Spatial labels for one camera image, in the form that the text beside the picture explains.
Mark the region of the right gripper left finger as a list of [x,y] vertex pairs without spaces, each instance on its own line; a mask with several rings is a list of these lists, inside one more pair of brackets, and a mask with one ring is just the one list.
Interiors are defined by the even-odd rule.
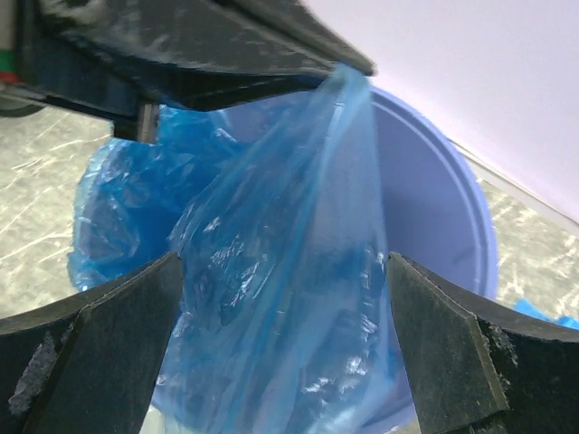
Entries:
[[174,252],[1,321],[1,431],[138,433],[182,294]]

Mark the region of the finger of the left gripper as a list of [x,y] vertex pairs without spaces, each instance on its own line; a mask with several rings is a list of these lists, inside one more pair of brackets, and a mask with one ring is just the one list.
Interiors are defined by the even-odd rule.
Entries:
[[300,1],[16,1],[14,114],[45,106],[153,142],[161,106],[211,111],[375,65]]

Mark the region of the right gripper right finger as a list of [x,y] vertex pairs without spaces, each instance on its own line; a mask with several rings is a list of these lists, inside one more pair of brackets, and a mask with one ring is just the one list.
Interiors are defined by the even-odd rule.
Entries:
[[578,333],[387,261],[395,331],[423,433],[575,433]]

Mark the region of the blue plastic trash bin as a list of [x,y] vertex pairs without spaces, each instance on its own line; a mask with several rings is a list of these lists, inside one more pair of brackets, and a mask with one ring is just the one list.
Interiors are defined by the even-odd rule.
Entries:
[[498,243],[466,160],[422,114],[373,89],[389,245],[487,298],[498,284]]

